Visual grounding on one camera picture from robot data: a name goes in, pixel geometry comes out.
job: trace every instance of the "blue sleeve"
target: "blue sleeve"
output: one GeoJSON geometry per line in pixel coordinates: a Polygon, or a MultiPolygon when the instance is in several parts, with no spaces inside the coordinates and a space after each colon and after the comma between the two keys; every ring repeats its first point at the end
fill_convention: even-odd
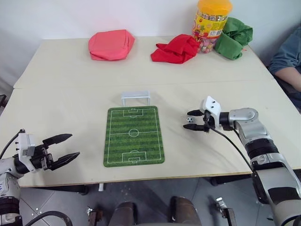
{"type": "Polygon", "coordinates": [[[281,45],[278,52],[274,55],[269,71],[275,74],[277,71],[286,67],[298,67],[301,65],[301,27],[292,33],[281,45]]]}

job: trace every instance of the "white table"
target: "white table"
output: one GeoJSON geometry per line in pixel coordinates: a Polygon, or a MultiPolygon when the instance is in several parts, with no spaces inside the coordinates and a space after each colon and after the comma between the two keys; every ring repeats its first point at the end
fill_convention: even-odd
{"type": "MultiPolygon", "coordinates": [[[[280,152],[293,169],[301,168],[301,116],[249,48],[237,61],[210,53],[172,65],[151,61],[150,53],[157,42],[167,40],[138,38],[128,58],[116,62],[92,61],[85,39],[42,43],[0,117],[0,146],[25,128],[38,142],[60,133],[73,134],[49,148],[55,159],[77,151],[81,154],[56,171],[26,174],[20,185],[250,173],[241,156],[221,136],[182,128],[186,113],[197,109],[207,95],[217,99],[223,111],[241,107],[258,110],[280,152]],[[106,168],[103,152],[107,111],[122,106],[121,92],[136,90],[149,90],[151,104],[158,107],[165,162],[106,168]]],[[[235,134],[225,133],[246,154],[235,134]]],[[[12,145],[4,157],[14,153],[12,145]]]]}

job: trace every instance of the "pink cushion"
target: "pink cushion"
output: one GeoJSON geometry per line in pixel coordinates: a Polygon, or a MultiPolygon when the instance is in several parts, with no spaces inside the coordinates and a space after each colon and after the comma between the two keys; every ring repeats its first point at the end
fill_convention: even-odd
{"type": "Polygon", "coordinates": [[[135,38],[127,30],[98,32],[89,40],[92,60],[125,59],[134,44],[135,38]]]}

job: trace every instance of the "plastic jar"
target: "plastic jar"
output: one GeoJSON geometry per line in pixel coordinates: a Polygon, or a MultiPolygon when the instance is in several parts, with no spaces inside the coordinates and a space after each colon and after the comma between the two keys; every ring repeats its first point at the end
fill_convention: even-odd
{"type": "Polygon", "coordinates": [[[232,10],[229,0],[199,0],[192,36],[200,43],[200,51],[209,53],[220,37],[228,14],[232,10]]]}

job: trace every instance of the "yellow lid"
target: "yellow lid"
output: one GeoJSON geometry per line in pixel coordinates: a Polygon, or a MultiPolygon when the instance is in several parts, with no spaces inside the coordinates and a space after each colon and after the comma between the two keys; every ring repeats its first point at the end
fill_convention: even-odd
{"type": "Polygon", "coordinates": [[[226,16],[232,10],[229,0],[199,0],[198,10],[208,15],[226,16]]]}

